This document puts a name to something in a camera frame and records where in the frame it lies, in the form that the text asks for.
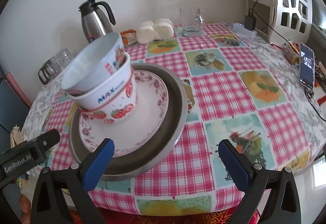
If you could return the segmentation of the pale blue round bowl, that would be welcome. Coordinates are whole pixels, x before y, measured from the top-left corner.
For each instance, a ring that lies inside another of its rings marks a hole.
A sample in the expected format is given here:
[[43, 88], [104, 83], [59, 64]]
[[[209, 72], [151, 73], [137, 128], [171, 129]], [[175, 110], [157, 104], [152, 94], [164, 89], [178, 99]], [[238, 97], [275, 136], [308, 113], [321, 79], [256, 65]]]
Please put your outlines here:
[[84, 94], [111, 77], [125, 60], [122, 36], [110, 32], [84, 47], [70, 62], [61, 88], [72, 95]]

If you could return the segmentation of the floral pink ceramic plate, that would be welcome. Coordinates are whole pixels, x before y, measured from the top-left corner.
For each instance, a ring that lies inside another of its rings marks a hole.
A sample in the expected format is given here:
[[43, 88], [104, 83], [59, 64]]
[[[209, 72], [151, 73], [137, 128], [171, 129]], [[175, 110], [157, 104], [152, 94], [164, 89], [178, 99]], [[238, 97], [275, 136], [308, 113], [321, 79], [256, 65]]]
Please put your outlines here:
[[81, 140], [94, 152], [105, 138], [114, 142], [114, 157], [122, 157], [143, 146], [162, 124], [167, 113], [169, 95], [163, 80], [147, 70], [133, 71], [138, 103], [135, 110], [117, 123], [104, 123], [81, 114], [78, 121]]

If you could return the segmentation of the white square bowl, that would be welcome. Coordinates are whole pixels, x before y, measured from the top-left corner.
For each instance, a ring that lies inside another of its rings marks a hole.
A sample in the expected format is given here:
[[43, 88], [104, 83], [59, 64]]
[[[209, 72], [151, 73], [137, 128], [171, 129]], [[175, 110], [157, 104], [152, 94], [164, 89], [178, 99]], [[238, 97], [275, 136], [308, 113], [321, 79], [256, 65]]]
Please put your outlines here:
[[96, 110], [105, 103], [110, 102], [122, 91], [123, 87], [130, 80], [133, 72], [130, 65], [130, 55], [127, 52], [124, 54], [124, 64], [103, 83], [82, 95], [74, 96], [67, 91], [66, 94], [68, 97], [88, 111]]

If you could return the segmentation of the crumpled beige paper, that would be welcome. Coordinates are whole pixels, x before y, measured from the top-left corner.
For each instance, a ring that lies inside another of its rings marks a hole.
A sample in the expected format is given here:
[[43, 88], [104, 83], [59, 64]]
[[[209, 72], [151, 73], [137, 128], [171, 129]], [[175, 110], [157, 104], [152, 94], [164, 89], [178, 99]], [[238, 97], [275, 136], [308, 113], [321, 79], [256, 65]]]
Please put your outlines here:
[[20, 127], [15, 125], [10, 134], [11, 148], [16, 147], [17, 145], [21, 144], [22, 142], [24, 142], [24, 138], [20, 131]]

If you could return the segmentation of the clear drinking glass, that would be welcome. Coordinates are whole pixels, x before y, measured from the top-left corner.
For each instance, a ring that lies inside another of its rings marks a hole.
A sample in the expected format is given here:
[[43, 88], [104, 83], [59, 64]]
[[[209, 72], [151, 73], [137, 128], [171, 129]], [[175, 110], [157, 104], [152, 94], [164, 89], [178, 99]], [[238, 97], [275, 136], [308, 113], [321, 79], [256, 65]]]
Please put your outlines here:
[[70, 62], [74, 59], [74, 55], [67, 49], [62, 49], [56, 53], [52, 58], [52, 64], [58, 72], [63, 71]]

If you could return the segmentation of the patchwork checkered tablecloth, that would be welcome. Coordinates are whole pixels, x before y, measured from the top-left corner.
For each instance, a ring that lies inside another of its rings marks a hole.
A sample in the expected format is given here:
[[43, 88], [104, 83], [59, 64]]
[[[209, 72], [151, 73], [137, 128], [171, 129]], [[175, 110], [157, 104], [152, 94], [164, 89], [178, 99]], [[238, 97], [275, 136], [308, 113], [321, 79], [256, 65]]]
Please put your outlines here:
[[217, 155], [220, 140], [267, 168], [301, 172], [325, 145], [325, 122], [307, 100], [281, 49], [224, 23], [198, 37], [127, 48], [131, 60], [168, 68], [185, 83], [188, 116], [173, 150], [134, 179], [102, 181], [90, 197], [99, 207], [138, 215], [214, 212], [242, 193]]

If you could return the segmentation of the smartphone with lit screen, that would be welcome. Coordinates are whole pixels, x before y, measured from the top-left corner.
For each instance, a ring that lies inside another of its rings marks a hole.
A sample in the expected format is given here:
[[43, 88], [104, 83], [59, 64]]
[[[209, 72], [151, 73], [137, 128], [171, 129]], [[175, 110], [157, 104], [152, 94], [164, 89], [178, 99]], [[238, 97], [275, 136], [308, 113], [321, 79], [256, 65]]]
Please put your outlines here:
[[309, 90], [313, 90], [315, 79], [314, 51], [307, 45], [300, 43], [300, 83]]

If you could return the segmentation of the colourful candy roll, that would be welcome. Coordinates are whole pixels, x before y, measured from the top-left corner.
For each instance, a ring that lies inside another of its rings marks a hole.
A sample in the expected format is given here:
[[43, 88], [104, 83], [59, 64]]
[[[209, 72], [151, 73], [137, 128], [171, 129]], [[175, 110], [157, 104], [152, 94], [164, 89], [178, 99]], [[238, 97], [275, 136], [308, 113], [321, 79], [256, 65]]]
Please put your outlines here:
[[283, 46], [283, 54], [285, 55], [286, 59], [292, 64], [298, 64], [300, 62], [300, 57], [297, 52], [292, 48], [291, 45], [284, 45]]

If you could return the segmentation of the steel thermos jug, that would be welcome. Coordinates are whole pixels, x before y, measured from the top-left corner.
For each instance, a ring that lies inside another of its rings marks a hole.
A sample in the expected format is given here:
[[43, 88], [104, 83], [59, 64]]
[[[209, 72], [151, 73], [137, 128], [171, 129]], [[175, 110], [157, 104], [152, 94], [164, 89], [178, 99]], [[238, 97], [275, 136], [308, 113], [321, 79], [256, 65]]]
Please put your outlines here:
[[110, 5], [104, 1], [87, 0], [78, 8], [83, 33], [88, 43], [113, 32], [116, 19]]

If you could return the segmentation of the orange snack packet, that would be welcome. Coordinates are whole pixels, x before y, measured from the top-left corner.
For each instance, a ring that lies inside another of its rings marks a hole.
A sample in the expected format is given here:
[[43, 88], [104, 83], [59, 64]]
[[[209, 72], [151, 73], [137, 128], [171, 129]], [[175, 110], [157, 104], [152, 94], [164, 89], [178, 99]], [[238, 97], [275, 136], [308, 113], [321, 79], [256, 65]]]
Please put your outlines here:
[[120, 32], [124, 47], [130, 46], [137, 42], [136, 30], [126, 30]]

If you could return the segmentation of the white power strip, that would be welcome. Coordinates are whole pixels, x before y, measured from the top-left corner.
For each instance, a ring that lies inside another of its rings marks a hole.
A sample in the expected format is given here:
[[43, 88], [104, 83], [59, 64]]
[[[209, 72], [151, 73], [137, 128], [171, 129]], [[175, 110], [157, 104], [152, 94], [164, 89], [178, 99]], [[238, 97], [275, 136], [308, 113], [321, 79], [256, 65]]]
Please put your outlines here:
[[234, 23], [233, 30], [235, 31], [235, 33], [237, 33], [239, 35], [244, 35], [248, 38], [255, 38], [257, 36], [256, 30], [252, 30], [252, 31], [248, 30], [241, 23]]

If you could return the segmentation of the black charger plug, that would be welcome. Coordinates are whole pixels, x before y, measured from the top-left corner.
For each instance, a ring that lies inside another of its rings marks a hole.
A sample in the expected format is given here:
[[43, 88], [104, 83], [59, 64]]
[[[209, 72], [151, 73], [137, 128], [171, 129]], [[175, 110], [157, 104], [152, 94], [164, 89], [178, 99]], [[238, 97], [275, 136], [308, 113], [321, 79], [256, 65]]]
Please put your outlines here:
[[254, 10], [249, 9], [248, 14], [245, 17], [244, 28], [253, 31], [256, 27], [256, 17], [253, 15]]

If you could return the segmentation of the bag of white buns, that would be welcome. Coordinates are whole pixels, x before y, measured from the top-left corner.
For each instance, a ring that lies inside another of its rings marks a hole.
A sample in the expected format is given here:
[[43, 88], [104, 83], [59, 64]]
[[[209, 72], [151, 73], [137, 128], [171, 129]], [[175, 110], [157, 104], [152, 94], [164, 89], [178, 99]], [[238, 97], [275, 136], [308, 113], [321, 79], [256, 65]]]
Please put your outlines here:
[[147, 44], [156, 40], [166, 40], [173, 36], [174, 25], [167, 18], [143, 22], [136, 31], [136, 38], [140, 44]]

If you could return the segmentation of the clear glass mug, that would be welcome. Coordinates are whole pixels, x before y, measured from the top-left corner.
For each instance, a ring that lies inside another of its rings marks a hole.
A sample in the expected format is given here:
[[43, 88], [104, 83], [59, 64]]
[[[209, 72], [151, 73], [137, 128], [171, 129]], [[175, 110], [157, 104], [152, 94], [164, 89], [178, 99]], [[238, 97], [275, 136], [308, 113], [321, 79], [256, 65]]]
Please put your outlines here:
[[205, 20], [199, 7], [180, 8], [182, 35], [185, 37], [202, 33]]

